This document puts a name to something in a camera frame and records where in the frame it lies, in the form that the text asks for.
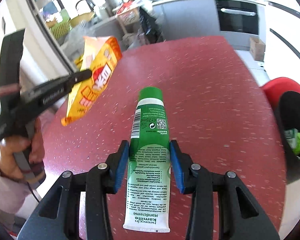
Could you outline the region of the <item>person's left hand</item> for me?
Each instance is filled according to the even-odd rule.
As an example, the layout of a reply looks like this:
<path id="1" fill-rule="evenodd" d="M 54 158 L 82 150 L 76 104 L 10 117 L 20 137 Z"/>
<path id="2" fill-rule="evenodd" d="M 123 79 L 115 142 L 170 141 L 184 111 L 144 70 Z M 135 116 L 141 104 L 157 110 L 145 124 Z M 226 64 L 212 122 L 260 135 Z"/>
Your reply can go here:
<path id="1" fill-rule="evenodd" d="M 35 134 L 32 140 L 19 135 L 13 135 L 2 139 L 0 142 L 0 172 L 3 176 L 15 181 L 24 180 L 24 176 L 15 161 L 14 154 L 23 152 L 30 146 L 30 163 L 37 164 L 43 161 L 45 157 L 45 150 L 40 118 L 35 120 L 34 129 Z"/>

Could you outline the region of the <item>lilac sleeve forearm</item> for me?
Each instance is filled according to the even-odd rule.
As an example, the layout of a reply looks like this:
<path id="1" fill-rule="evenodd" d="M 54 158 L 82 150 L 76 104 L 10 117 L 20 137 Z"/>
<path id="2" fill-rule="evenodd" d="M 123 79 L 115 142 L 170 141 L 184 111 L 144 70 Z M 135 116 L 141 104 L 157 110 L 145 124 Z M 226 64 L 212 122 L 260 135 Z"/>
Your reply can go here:
<path id="1" fill-rule="evenodd" d="M 17 213 L 29 194 L 26 184 L 3 177 L 0 173 L 0 210 Z"/>

